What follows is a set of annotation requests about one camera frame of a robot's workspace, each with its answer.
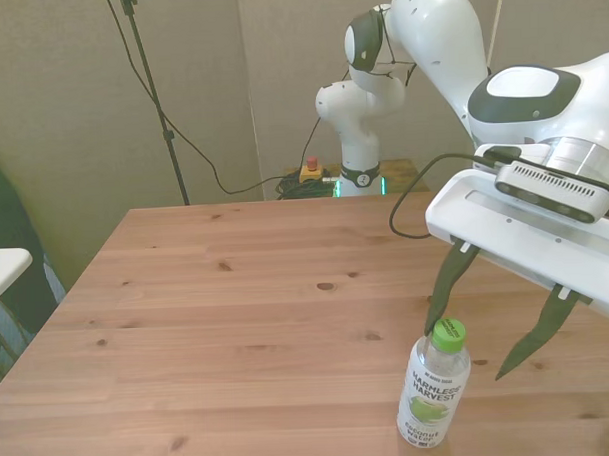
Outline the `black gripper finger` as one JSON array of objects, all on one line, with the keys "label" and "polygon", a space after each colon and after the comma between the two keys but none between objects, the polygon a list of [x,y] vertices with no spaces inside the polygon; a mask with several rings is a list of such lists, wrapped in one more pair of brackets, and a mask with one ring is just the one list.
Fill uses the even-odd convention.
[{"label": "black gripper finger", "polygon": [[469,242],[455,242],[441,264],[429,302],[423,335],[428,336],[436,322],[446,312],[448,301],[455,283],[465,274],[479,254],[479,248]]},{"label": "black gripper finger", "polygon": [[552,339],[563,326],[574,307],[583,299],[581,293],[556,284],[547,297],[537,323],[508,353],[495,379],[499,380],[521,365]]}]

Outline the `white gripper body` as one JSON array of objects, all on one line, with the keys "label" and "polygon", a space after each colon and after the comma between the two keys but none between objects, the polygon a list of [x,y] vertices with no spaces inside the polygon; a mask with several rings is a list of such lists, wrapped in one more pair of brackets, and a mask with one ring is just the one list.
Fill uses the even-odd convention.
[{"label": "white gripper body", "polygon": [[609,219],[584,224],[539,209],[495,189],[494,176],[456,174],[425,213],[431,235],[465,241],[479,254],[532,283],[590,300],[609,318]]}]

